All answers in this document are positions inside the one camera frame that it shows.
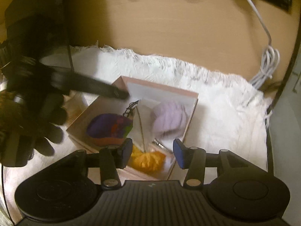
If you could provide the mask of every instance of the coiled white cable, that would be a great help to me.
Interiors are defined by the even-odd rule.
[[[280,62],[280,53],[277,49],[272,47],[271,35],[265,26],[257,8],[251,0],[247,0],[254,12],[256,13],[264,31],[268,36],[268,46],[263,50],[261,56],[260,71],[250,80],[250,83],[254,88],[259,89],[265,82],[267,78],[272,79],[272,75]]]

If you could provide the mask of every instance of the open box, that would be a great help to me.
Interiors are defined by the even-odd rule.
[[[122,115],[129,104],[137,100],[149,100],[152,103],[170,101],[181,103],[185,107],[185,112],[188,116],[185,131],[183,135],[179,137],[181,141],[184,140],[198,102],[198,93],[125,76],[119,77],[113,84],[120,89],[126,89],[130,94],[129,99],[123,101],[99,96],[90,106],[88,106],[88,108],[67,129],[72,141],[79,148],[85,148],[87,152],[90,153],[97,153],[102,149],[103,146],[93,144],[86,134],[87,127],[91,120],[97,115],[104,113]],[[169,148],[171,152],[162,152],[163,149],[160,151],[166,155],[164,166],[160,171],[146,174],[130,167],[130,161],[129,165],[125,169],[119,170],[118,173],[127,179],[133,180],[167,180],[176,160],[172,154],[173,139],[167,139],[163,142],[164,146]],[[155,145],[153,146],[153,149],[160,150],[160,148]]]

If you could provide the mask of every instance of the orange pom-pom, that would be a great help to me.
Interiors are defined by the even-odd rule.
[[[159,151],[142,153],[133,145],[131,157],[133,159],[132,167],[147,173],[159,171],[163,167],[166,155]]]

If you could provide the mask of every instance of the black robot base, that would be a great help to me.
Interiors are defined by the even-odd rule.
[[[287,186],[231,151],[210,154],[175,139],[176,160],[188,169],[183,186],[172,180],[122,186],[116,168],[126,166],[131,151],[131,139],[95,154],[78,150],[28,178],[15,193],[24,216],[18,226],[288,225],[281,219]],[[89,167],[100,168],[101,185],[87,178]],[[204,185],[205,167],[217,167],[218,177]]]

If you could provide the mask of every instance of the round black pad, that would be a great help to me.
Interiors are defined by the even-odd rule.
[[[95,184],[71,168],[36,174],[16,190],[16,204],[26,217],[42,222],[60,222],[87,211],[96,199]]]
[[[263,221],[284,212],[290,192],[279,179],[252,168],[235,168],[211,182],[207,195],[221,212],[242,220]]]

